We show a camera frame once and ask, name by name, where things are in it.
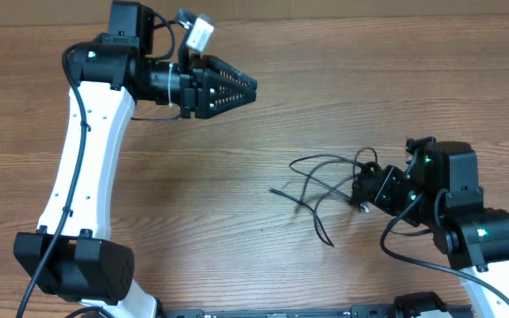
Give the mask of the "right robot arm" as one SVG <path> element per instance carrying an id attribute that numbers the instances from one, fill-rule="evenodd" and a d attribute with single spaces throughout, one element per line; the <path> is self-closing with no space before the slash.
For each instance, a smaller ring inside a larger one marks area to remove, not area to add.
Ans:
<path id="1" fill-rule="evenodd" d="M 456 276 L 480 317 L 509 317 L 509 213 L 484 205 L 476 152 L 462 141 L 409 139 L 401 170 L 363 163 L 353 177 L 351 203 L 370 203 L 392 219 L 424 225 L 445 266 L 402 254 L 391 257 Z"/>

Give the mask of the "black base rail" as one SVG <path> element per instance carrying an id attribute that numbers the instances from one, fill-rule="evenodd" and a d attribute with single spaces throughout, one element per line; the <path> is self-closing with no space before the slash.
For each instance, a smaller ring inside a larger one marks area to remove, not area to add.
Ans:
<path id="1" fill-rule="evenodd" d="M 405 294 L 391 304 L 352 305 L 347 308 L 203 311 L 166 310 L 161 318 L 474 318 L 468 305 L 443 302 L 433 291 Z"/>

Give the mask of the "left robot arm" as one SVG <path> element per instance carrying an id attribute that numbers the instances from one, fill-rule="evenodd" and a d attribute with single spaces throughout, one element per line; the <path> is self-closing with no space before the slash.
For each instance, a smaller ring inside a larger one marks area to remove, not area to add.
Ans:
<path id="1" fill-rule="evenodd" d="M 116 1 L 106 32 L 64 51 L 69 120 L 57 177 L 35 231 L 19 233 L 13 246 L 30 289 L 101 317 L 163 315 L 135 281 L 132 249 L 110 238 L 112 187 L 138 102 L 208 119 L 255 100 L 254 79 L 206 53 L 214 30 L 208 16 L 187 9 L 165 19 Z"/>

